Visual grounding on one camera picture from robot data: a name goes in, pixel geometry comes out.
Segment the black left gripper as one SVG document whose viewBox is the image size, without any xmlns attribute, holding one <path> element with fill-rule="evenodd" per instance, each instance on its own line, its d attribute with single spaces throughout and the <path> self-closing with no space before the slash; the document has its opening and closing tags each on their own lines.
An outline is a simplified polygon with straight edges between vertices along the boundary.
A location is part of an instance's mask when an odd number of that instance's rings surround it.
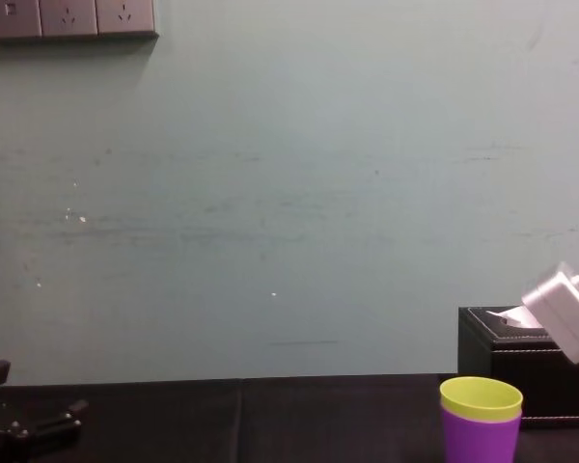
<svg viewBox="0 0 579 463">
<path fill-rule="evenodd" d="M 0 360 L 0 387 L 4 385 L 11 363 Z M 5 408 L 0 399 L 0 411 Z M 39 421 L 22 414 L 10 419 L 10 429 L 0 430 L 0 462 L 29 462 L 32 445 L 57 445 L 75 442 L 81 434 L 82 417 L 89 402 L 80 399 L 65 410 Z"/>
</svg>

